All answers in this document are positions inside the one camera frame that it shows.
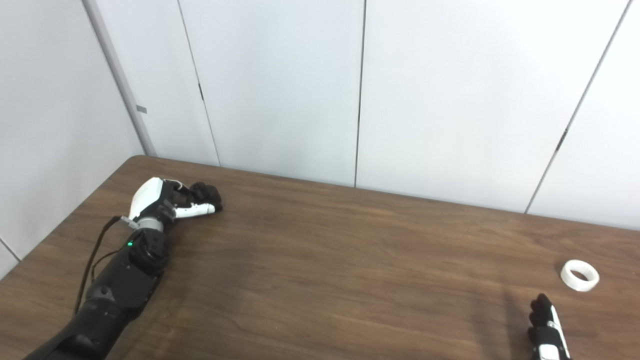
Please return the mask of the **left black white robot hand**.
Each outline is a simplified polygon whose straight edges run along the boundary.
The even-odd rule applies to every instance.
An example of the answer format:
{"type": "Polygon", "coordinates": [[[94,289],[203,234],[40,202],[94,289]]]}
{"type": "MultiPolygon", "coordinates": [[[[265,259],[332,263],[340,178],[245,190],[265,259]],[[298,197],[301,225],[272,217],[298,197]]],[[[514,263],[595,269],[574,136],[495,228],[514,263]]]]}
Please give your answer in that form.
{"type": "Polygon", "coordinates": [[[156,219],[165,226],[177,219],[218,214],[223,201],[218,189],[203,182],[191,186],[171,178],[152,177],[134,194],[128,218],[139,223],[142,219],[156,219]]]}

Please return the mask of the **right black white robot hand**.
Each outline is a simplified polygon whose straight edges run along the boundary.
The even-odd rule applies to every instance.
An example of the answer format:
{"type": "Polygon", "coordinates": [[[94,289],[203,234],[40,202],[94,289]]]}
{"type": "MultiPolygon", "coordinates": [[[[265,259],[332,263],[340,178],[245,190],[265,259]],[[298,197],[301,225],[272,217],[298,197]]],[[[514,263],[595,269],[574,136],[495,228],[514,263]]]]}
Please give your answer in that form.
{"type": "Polygon", "coordinates": [[[528,339],[532,360],[571,360],[565,333],[556,307],[546,294],[540,293],[530,303],[528,339]]]}

